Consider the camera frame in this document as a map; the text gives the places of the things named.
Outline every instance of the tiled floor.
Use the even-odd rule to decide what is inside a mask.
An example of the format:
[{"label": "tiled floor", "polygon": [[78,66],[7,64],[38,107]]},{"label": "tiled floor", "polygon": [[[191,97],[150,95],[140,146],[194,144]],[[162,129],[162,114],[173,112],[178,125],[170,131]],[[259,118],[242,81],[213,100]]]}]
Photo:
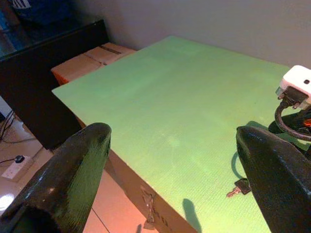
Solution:
[{"label": "tiled floor", "polygon": [[[22,122],[15,120],[5,140],[33,138],[28,129],[24,128],[26,127],[23,127]],[[35,172],[53,157],[37,140],[18,144],[0,143],[0,161],[15,158],[17,155],[30,156],[35,162],[18,182],[0,177],[0,215],[9,205],[11,197],[16,197]],[[10,164],[11,162],[0,164],[0,174]],[[157,231],[143,229],[145,220],[118,184],[104,171],[84,233],[156,233]]]}]

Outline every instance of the white plastic housing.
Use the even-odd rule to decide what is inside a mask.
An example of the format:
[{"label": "white plastic housing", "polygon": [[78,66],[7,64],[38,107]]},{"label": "white plastic housing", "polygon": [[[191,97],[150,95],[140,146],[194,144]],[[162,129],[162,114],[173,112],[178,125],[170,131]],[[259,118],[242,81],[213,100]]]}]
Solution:
[{"label": "white plastic housing", "polygon": [[299,106],[306,109],[311,105],[311,69],[303,66],[294,66],[284,76],[280,83],[280,88],[276,91],[277,95],[281,95],[288,86],[291,86],[309,97]]}]

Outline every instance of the blue object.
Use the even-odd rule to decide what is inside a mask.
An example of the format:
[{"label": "blue object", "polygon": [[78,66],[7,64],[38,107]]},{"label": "blue object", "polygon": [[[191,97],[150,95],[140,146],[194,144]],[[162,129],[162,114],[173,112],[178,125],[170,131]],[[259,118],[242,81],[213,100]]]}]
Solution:
[{"label": "blue object", "polygon": [[9,0],[20,18],[47,25],[70,16],[69,0]]},{"label": "blue object", "polygon": [[8,27],[7,21],[3,15],[3,13],[0,10],[0,31],[6,31],[8,29],[9,29],[9,27]]}]

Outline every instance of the white wall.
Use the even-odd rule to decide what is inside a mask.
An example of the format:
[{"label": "white wall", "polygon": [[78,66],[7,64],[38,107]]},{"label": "white wall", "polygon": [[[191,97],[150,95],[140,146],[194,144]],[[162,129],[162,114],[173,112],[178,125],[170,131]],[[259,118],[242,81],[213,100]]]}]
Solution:
[{"label": "white wall", "polygon": [[74,0],[112,41],[141,49],[168,35],[311,68],[310,0]]}]

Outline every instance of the white power strip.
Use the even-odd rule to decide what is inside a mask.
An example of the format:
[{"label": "white power strip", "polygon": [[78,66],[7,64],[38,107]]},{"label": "white power strip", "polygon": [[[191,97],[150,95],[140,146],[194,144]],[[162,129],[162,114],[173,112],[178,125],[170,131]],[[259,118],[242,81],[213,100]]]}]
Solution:
[{"label": "white power strip", "polygon": [[6,171],[2,174],[2,177],[17,182],[25,174],[28,168],[34,163],[34,160],[31,157],[24,156],[25,159],[23,162],[17,164],[13,162]]}]

